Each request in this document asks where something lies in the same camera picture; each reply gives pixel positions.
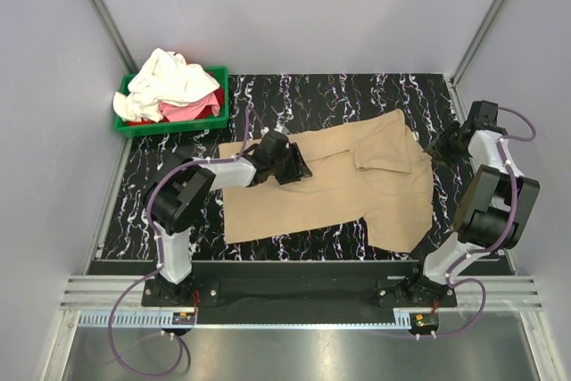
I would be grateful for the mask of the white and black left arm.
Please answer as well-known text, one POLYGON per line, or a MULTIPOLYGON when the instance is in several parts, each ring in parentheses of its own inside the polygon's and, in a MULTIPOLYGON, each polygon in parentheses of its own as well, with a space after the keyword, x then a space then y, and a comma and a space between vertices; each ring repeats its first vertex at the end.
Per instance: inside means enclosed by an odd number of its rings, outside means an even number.
POLYGON ((298 144, 275 130, 266 132, 258 143, 243 142, 239 151, 227 158, 199 159, 176 153, 145 190, 145 213, 157 244, 157 268, 145 281, 142 304, 199 302, 189 235, 211 192, 258 186, 270 177, 282 186, 311 176, 298 144))

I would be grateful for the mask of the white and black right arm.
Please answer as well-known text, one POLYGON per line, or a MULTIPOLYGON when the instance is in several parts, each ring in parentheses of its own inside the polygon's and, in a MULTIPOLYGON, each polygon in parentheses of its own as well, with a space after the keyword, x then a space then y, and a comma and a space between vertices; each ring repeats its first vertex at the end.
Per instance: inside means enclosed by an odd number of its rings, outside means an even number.
POLYGON ((399 292, 413 305, 442 300, 471 263, 513 248, 523 234, 540 184, 527 177, 511 156, 509 142, 514 136, 499 126, 501 110, 493 102, 472 103, 464 122, 450 125, 426 148, 435 162, 447 166, 469 157, 476 173, 455 212, 452 235, 399 285, 399 292))

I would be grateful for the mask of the beige t-shirt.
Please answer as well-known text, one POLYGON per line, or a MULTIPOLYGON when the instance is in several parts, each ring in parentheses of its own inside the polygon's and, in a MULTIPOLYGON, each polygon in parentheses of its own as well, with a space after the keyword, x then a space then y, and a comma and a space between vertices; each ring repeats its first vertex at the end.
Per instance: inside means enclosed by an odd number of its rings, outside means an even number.
POLYGON ((224 237, 249 242, 364 219, 368 244, 411 252, 433 221, 431 158, 394 110, 292 134, 312 173, 280 185, 223 189, 224 237))

